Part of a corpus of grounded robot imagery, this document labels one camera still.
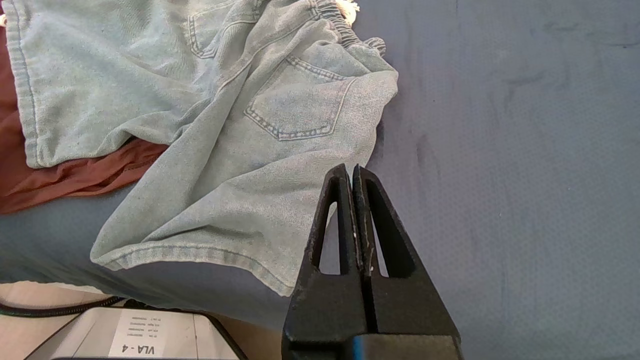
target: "beige floor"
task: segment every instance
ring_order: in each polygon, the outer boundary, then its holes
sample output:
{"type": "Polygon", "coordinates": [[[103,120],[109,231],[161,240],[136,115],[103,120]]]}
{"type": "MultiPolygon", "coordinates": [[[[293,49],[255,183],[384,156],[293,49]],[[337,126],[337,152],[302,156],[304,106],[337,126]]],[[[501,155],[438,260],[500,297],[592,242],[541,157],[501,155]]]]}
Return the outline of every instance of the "beige floor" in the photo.
{"type": "MultiPolygon", "coordinates": [[[[104,295],[67,290],[51,285],[19,282],[0,284],[0,302],[14,306],[56,307],[104,298],[104,295]]],[[[73,315],[25,319],[0,315],[0,358],[23,360],[73,315]]],[[[279,360],[280,334],[248,323],[218,317],[250,360],[279,360]]]]}

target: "brown fabric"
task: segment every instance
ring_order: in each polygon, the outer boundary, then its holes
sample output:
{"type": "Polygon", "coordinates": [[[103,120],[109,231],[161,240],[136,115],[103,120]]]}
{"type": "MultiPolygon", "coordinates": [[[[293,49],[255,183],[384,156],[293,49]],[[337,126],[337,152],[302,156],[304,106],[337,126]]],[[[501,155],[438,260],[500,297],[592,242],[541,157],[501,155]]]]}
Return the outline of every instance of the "brown fabric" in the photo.
{"type": "Polygon", "coordinates": [[[137,181],[166,148],[135,138],[101,158],[71,160],[51,168],[29,168],[5,29],[0,28],[0,214],[58,197],[92,196],[116,190],[137,181]]]}

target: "gray-blue mat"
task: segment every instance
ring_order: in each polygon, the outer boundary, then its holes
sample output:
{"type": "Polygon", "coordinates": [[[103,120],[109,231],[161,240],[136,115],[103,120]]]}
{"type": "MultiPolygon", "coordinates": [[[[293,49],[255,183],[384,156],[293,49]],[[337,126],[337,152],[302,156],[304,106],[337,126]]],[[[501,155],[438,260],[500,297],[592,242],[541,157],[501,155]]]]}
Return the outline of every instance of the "gray-blue mat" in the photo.
{"type": "MultiPolygon", "coordinates": [[[[384,38],[400,73],[368,167],[465,358],[640,359],[640,2],[360,6],[356,32],[384,38]]],[[[238,269],[92,265],[92,241],[125,194],[0,217],[0,281],[91,284],[282,324],[287,299],[238,269]]]]}

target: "black cable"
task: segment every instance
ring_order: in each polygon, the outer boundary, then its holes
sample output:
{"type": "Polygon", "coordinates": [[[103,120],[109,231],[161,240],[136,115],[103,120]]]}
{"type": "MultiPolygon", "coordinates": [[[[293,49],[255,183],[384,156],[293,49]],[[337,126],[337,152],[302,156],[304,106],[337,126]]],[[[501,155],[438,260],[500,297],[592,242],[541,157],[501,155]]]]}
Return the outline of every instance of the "black cable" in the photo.
{"type": "Polygon", "coordinates": [[[49,309],[23,309],[21,307],[7,306],[0,304],[0,315],[18,316],[21,318],[50,318],[53,316],[65,316],[84,313],[93,307],[111,306],[117,302],[125,300],[122,297],[110,297],[104,300],[87,302],[86,304],[52,307],[49,309]]]}

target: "front pocket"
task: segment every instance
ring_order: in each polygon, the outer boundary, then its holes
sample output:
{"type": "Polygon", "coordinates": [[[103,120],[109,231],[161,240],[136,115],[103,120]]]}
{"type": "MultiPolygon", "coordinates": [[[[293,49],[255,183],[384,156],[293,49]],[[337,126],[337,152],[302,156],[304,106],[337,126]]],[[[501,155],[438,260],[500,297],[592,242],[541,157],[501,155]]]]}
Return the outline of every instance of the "front pocket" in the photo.
{"type": "Polygon", "coordinates": [[[256,22],[253,9],[233,6],[237,0],[226,0],[195,15],[189,16],[191,52],[199,58],[212,58],[218,51],[220,36],[227,28],[238,23],[256,22]]]}
{"type": "Polygon", "coordinates": [[[326,136],[333,132],[355,79],[290,56],[260,88],[244,114],[280,141],[326,136]]]}

